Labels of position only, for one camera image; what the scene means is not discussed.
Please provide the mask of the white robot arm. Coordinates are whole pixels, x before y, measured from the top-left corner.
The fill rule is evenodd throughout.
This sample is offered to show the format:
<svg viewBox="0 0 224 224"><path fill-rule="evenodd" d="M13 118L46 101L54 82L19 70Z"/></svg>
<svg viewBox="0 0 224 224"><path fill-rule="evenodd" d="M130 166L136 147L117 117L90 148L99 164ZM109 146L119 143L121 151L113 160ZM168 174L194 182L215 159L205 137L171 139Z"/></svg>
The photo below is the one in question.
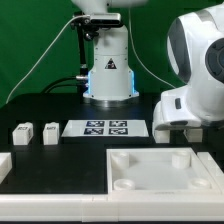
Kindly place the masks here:
<svg viewBox="0 0 224 224"><path fill-rule="evenodd" d="M110 7L133 7L147 0L71 0L86 16L94 40L94 65L84 97L105 105L138 95L128 66L128 34ZM170 64L185 85L165 91L153 114L155 130L198 128L224 122L224 2L176 18L167 36Z"/></svg>

